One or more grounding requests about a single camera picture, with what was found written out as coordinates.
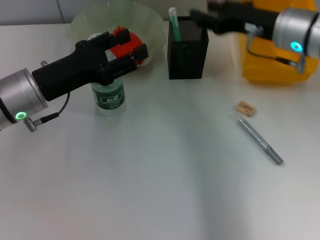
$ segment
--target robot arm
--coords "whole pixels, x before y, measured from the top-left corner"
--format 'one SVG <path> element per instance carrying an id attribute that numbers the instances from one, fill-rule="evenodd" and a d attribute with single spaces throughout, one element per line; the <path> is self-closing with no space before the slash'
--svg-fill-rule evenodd
<path id="1" fill-rule="evenodd" d="M 0 130 L 21 120 L 30 120 L 31 115 L 48 107 L 47 101 L 85 84 L 107 86 L 114 79 L 136 70 L 137 61 L 148 57 L 145 44 L 110 62 L 105 54 L 106 50 L 128 41 L 130 34 L 127 29 L 118 32 L 116 36 L 105 32 L 91 40 L 79 41 L 72 54 L 32 74 L 25 68 L 0 79 Z M 54 113 L 43 117 L 38 120 L 38 124 L 58 116 L 59 113 Z"/>
<path id="2" fill-rule="evenodd" d="M 273 41 L 279 49 L 299 53 L 303 65 L 305 56 L 320 59 L 319 12 L 287 8 L 278 13 L 255 8 L 252 3 L 211 3 L 208 9 L 214 13 L 192 10 L 192 20 L 218 35 L 239 32 Z M 299 68 L 299 63 L 295 65 L 280 57 L 274 59 L 303 72 L 303 65 Z"/>

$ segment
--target yellow container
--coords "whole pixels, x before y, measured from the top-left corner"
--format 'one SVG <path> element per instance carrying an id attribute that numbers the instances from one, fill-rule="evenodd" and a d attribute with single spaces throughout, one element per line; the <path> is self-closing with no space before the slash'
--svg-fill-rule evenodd
<path id="1" fill-rule="evenodd" d="M 253 0 L 256 8 L 281 12 L 287 7 L 317 10 L 314 0 Z M 271 59 L 259 58 L 246 51 L 247 36 L 239 34 L 240 56 L 242 59 L 242 76 L 249 82 L 259 85 L 290 85 L 309 79 L 317 70 L 318 60 L 306 58 L 305 71 L 297 73 L 296 69 Z M 250 50 L 256 54 L 282 57 L 297 62 L 299 54 L 284 51 L 274 46 L 272 41 L 255 38 Z"/>

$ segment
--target green led ring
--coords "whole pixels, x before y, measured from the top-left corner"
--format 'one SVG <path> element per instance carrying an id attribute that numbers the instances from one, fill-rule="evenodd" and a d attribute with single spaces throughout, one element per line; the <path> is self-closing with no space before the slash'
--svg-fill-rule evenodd
<path id="1" fill-rule="evenodd" d="M 21 111 L 21 112 L 18 112 L 18 113 L 15 115 L 15 118 L 18 119 L 18 120 L 21 120 L 21 119 L 24 119 L 26 116 L 27 116 L 27 113 L 24 112 L 24 111 Z"/>

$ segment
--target pen holder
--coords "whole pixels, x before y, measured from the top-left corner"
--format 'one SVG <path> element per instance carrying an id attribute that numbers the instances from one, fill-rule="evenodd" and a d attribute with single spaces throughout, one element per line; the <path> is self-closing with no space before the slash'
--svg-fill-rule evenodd
<path id="1" fill-rule="evenodd" d="M 174 41 L 172 23 L 168 34 L 169 79 L 200 79 L 209 43 L 206 28 L 191 21 L 189 16 L 178 16 L 181 41 Z"/>

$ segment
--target table surface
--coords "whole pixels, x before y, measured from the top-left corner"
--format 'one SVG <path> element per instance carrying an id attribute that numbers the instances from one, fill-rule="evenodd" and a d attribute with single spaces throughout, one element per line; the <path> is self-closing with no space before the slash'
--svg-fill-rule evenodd
<path id="1" fill-rule="evenodd" d="M 1 26 L 0 78 L 68 55 L 68 28 Z M 0 239 L 319 239 L 319 74 L 252 86 L 236 36 L 211 34 L 203 78 L 168 80 L 165 48 L 125 77 L 120 116 L 98 116 L 87 85 L 37 132 L 0 133 Z M 240 100 L 257 107 L 249 122 L 285 164 L 236 125 Z"/>

